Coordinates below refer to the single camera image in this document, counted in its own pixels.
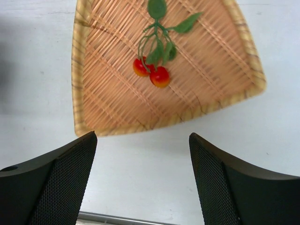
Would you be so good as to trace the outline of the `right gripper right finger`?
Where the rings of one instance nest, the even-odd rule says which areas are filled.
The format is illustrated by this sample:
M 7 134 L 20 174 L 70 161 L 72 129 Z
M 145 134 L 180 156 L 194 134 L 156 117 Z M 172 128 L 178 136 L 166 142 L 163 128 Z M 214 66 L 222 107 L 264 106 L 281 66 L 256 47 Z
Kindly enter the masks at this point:
M 298 176 L 250 164 L 196 133 L 189 137 L 189 148 L 205 224 L 299 224 Z

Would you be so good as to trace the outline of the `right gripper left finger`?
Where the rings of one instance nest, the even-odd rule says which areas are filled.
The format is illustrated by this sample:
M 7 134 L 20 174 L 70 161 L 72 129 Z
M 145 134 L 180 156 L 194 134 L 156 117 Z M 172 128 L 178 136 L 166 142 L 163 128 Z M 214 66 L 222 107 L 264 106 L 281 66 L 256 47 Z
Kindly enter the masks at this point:
M 97 136 L 82 137 L 0 171 L 2 225 L 74 225 L 94 161 Z

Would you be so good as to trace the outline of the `fake cherry sprig with leaves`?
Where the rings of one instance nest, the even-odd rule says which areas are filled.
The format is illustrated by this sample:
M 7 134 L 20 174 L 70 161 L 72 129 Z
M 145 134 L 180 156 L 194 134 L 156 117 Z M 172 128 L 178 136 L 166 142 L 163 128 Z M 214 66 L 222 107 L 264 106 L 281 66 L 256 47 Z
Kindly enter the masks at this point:
M 165 88 L 171 81 L 165 64 L 174 60 L 177 55 L 177 48 L 169 36 L 169 31 L 175 31 L 178 34 L 190 32 L 202 12 L 194 13 L 176 26 L 166 28 L 160 22 L 167 13 L 165 0 L 149 0 L 147 11 L 154 22 L 146 27 L 143 33 L 150 29 L 153 31 L 140 39 L 137 57 L 134 59 L 132 67 L 137 76 L 148 76 L 155 87 Z

